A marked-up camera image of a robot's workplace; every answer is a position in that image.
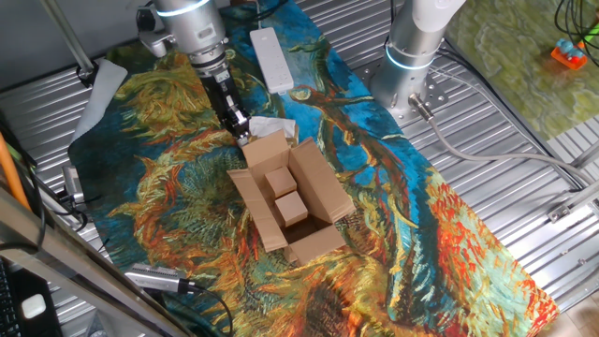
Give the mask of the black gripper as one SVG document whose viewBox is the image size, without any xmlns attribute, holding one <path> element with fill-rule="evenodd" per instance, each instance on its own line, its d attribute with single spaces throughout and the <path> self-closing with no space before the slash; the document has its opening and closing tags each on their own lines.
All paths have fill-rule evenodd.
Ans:
<svg viewBox="0 0 599 337">
<path fill-rule="evenodd" d="M 227 68 L 200 78 L 221 125 L 239 146 L 249 143 L 251 116 L 239 108 L 239 93 Z"/>
</svg>

